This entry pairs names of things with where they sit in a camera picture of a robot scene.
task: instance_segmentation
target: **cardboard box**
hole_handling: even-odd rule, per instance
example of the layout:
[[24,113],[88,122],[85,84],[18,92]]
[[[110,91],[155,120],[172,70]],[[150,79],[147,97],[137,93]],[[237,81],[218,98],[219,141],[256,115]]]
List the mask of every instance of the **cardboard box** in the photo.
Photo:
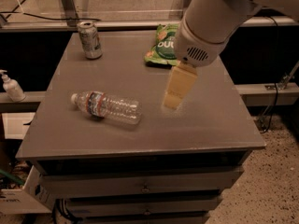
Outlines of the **cardboard box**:
[[1,214],[51,213],[55,200],[38,184],[40,173],[33,167],[22,189],[1,189]]

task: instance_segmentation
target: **snack bag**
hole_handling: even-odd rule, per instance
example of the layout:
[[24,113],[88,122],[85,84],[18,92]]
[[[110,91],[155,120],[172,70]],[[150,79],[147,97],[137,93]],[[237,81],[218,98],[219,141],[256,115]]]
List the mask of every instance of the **snack bag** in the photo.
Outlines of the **snack bag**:
[[159,25],[156,32],[156,45],[145,55],[147,65],[178,65],[174,52],[174,39],[178,24]]

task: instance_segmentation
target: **bottle label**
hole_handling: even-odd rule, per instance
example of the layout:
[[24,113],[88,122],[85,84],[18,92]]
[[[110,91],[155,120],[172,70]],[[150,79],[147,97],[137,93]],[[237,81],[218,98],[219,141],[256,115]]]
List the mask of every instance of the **bottle label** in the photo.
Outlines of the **bottle label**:
[[103,114],[101,114],[101,106],[103,99],[105,97],[105,94],[99,91],[94,91],[91,93],[89,99],[86,102],[86,110],[88,113],[103,117]]

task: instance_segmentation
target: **soap dispenser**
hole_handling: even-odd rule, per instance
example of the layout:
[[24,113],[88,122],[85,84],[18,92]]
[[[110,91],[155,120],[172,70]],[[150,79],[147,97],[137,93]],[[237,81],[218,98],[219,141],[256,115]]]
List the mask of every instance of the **soap dispenser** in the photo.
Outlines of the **soap dispenser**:
[[24,91],[21,89],[18,81],[15,79],[11,79],[8,75],[5,74],[6,70],[0,70],[1,78],[3,79],[3,88],[7,92],[7,95],[14,102],[19,102],[25,99],[26,95]]

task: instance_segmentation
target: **silver can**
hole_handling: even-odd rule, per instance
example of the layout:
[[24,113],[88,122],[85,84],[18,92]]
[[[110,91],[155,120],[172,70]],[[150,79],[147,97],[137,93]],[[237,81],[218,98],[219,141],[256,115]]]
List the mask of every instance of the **silver can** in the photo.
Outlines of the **silver can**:
[[97,59],[102,56],[100,37],[92,21],[83,21],[77,24],[79,37],[85,56],[88,59]]

